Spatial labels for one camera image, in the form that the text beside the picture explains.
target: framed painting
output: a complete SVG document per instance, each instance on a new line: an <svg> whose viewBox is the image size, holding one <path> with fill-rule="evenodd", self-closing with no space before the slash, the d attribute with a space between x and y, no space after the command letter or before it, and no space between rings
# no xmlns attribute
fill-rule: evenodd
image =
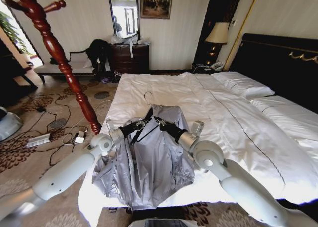
<svg viewBox="0 0 318 227"><path fill-rule="evenodd" d="M140 0L140 18L170 19L172 0Z"/></svg>

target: wall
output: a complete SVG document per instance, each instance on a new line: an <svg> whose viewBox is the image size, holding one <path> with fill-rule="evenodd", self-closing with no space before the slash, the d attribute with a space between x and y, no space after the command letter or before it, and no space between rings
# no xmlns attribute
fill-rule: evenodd
<svg viewBox="0 0 318 227"><path fill-rule="evenodd" d="M232 25L229 26L228 43L222 46L218 59L217 59L218 61L225 62L227 60L227 57L231 51L231 48L235 42L237 35L239 34L239 30L243 25L243 22L246 18L246 15L252 3L253 3L253 0L239 1L237 10L235 11L233 19L232 19L232 21L236 20L236 24L235 26L232 26Z"/></svg>
<svg viewBox="0 0 318 227"><path fill-rule="evenodd" d="M170 20L140 19L153 70L190 69L209 0L172 0Z"/></svg>
<svg viewBox="0 0 318 227"><path fill-rule="evenodd" d="M46 6L58 0L38 0ZM67 6L47 14L54 35L68 54L87 48L93 39L113 34L108 0L65 0ZM190 69L209 0L172 0L170 20L140 19L141 38L149 38L150 68ZM47 62L39 32L22 12L15 11L26 34Z"/></svg>
<svg viewBox="0 0 318 227"><path fill-rule="evenodd" d="M42 6L58 0L37 0ZM94 39L105 39L113 34L113 24L108 0L64 0L66 7L47 14L52 32L64 48L67 57L70 51L82 51ZM18 21L29 36L44 62L50 60L42 37L31 20L21 11L13 10Z"/></svg>
<svg viewBox="0 0 318 227"><path fill-rule="evenodd" d="M238 7L237 13L244 16L246 10L239 10ZM318 0L256 0L241 34L258 33L317 39L317 31ZM233 49L228 65L232 62L239 44L240 42ZM222 48L220 61L224 61L229 50L226 46Z"/></svg>

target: gray jacket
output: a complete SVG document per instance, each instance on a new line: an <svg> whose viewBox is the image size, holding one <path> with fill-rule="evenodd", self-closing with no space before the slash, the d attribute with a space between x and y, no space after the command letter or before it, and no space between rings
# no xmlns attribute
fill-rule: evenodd
<svg viewBox="0 0 318 227"><path fill-rule="evenodd" d="M153 116L188 129L178 106L152 105ZM194 170L187 154L151 119L138 140L131 133L117 148L115 158L101 158L94 170L93 185L107 197L116 197L133 210L156 208L180 188L193 183Z"/></svg>

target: carved wooden post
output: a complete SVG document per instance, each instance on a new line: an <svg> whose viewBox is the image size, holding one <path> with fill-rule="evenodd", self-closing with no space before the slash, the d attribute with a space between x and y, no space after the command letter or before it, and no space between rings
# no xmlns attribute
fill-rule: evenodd
<svg viewBox="0 0 318 227"><path fill-rule="evenodd" d="M98 122L95 111L89 103L87 96L83 93L80 87L80 83L73 75L72 68L68 64L68 61L65 57L65 52L61 44L51 32L51 27L46 21L45 13L59 10L60 8L65 7L65 2L63 0L59 0L59 2L54 2L49 6L43 8L37 3L36 0L20 0L19 2L14 2L12 0L3 1L8 6L23 11L29 18L31 18L34 27L40 31L43 37L43 42L46 49L58 62L59 69L64 74L69 87L75 93L76 100L80 104L85 118L90 122L91 128L95 132L95 134L98 134L101 128L101 124Z"/></svg>

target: power strip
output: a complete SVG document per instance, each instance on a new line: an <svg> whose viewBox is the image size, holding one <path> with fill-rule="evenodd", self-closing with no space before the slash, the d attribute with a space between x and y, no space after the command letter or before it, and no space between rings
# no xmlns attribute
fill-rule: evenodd
<svg viewBox="0 0 318 227"><path fill-rule="evenodd" d="M37 146L40 144L44 144L50 141L50 133L48 134L44 134L41 136L37 136L34 138L30 138L28 143L26 144L27 148L33 147L33 146Z"/></svg>

